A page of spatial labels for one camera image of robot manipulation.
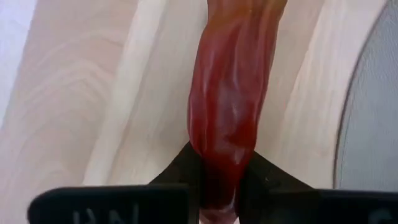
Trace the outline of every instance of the wooden panel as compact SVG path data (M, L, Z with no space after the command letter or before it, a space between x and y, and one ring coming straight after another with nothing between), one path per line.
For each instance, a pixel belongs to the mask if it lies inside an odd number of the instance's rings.
M270 90L267 96L265 110L272 110L274 105L279 110L261 118L263 128L268 130L262 131L268 138L262 139L259 133L258 151L313 187L333 187L338 128L348 83L385 3L326 0L294 85L277 95ZM272 69L272 75L279 74L276 69Z
M188 141L188 94L206 8L205 1L186 0L165 8L110 183L149 182Z
M0 223L32 197L80 185L135 1L39 0L0 133Z

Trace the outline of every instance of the wood grain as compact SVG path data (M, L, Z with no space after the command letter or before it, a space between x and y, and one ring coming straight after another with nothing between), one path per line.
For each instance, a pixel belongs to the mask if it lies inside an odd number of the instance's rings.
M261 123L268 129L265 133L269 137L263 141L259 133L257 150L313 187L333 187L338 127L348 83L385 3L384 0L326 0L294 85L277 95L270 90L267 96L265 111L272 109L270 101L279 105L279 110L274 117L262 117ZM272 75L279 74L276 69L272 69ZM288 94L287 101L280 101L281 96Z
M0 223L33 196L81 185L135 1L39 0L0 133Z
M256 151L314 187L332 187L348 82L384 3L291 0L280 22ZM25 223L47 189L166 168L188 141L205 23L206 1L38 0L0 130L0 223Z

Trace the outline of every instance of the gray curved object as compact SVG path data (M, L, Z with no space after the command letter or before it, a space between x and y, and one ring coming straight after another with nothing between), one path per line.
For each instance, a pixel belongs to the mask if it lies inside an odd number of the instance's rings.
M398 0L364 46L348 93L335 187L398 191Z

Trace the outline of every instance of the red elongated object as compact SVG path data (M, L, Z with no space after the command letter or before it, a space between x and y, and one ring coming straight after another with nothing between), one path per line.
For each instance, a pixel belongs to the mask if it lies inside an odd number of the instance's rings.
M205 167L204 223L233 223L287 0L208 0L188 101L190 142Z

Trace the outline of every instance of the red silicone object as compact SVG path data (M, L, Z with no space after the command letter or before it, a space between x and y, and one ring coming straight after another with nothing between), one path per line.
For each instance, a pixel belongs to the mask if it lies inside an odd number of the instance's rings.
M208 0L188 102L188 132L204 161L203 223L233 223L287 0Z

